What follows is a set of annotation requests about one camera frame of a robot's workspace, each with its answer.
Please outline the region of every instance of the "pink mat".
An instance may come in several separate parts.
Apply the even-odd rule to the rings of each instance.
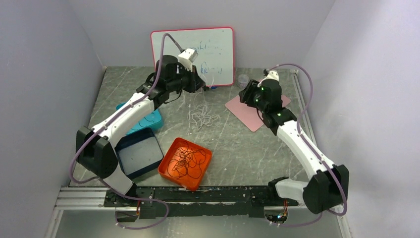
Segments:
[[[283,107],[290,103],[290,99],[284,95],[281,95],[281,100],[283,100]],[[239,102],[239,96],[234,97],[225,106],[252,132],[264,124],[258,117],[257,110]]]

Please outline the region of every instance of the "scratched metal surface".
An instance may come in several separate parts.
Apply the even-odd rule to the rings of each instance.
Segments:
[[[141,85],[153,67],[109,67],[105,73],[89,126],[93,126],[115,112],[115,106],[126,102],[136,88]],[[246,74],[252,79],[260,79],[263,69],[237,68],[236,77]],[[301,108],[296,88],[289,70],[280,70],[280,84],[283,94],[292,101],[287,106],[295,115]],[[177,137],[183,137],[204,146],[213,152],[213,157],[201,185],[263,185],[274,178],[289,176],[293,179],[307,180],[306,174],[291,150],[272,132],[261,127],[256,132],[247,129],[224,104],[238,95],[237,86],[219,87],[204,93],[188,94],[159,108],[164,126],[157,133],[157,139],[164,153]],[[177,95],[172,93],[170,99]],[[189,105],[206,104],[210,114],[220,115],[220,125],[203,126],[197,129],[189,123]],[[74,176],[87,179],[93,174],[77,165]],[[175,185],[163,179],[154,170],[137,179],[138,185]],[[82,186],[103,186],[91,181]]]

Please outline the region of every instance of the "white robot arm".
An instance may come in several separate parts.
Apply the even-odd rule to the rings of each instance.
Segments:
[[[251,80],[239,93],[240,102],[261,111],[264,124],[292,150],[310,180],[301,182],[282,177],[268,185],[279,197],[305,204],[315,214],[343,203],[337,184],[325,166],[338,178],[346,197],[349,171],[344,165],[337,166],[328,159],[302,130],[298,132],[297,118],[282,105],[278,73],[264,70],[264,74],[263,80]]]
[[[205,82],[192,65],[196,57],[197,52],[193,49],[184,50],[178,58],[164,55],[159,79],[156,78],[158,61],[156,72],[148,76],[124,106],[91,129],[81,127],[76,137],[76,149],[80,152],[77,162],[115,191],[135,197],[136,185],[121,170],[114,148],[132,126],[165,103],[170,92],[180,94],[182,90],[189,93],[200,88],[207,90]]]

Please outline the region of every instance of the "white wall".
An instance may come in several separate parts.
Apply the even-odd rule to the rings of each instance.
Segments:
[[[153,66],[149,35],[154,30],[231,26],[236,65],[271,67],[302,62],[334,0],[70,2],[104,65]]]
[[[0,237],[44,237],[102,73],[67,0],[0,0]]]
[[[317,142],[350,171],[357,238],[420,236],[419,12],[416,0],[338,0],[304,60]]]

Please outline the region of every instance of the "whiteboard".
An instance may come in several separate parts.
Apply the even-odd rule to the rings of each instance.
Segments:
[[[233,29],[230,27],[154,31],[150,34],[153,60],[160,56],[160,44],[164,33],[169,33],[183,49],[198,52],[193,62],[197,73],[207,86],[230,86],[235,78],[233,56]],[[178,48],[169,37],[165,38],[164,55],[178,56]]]

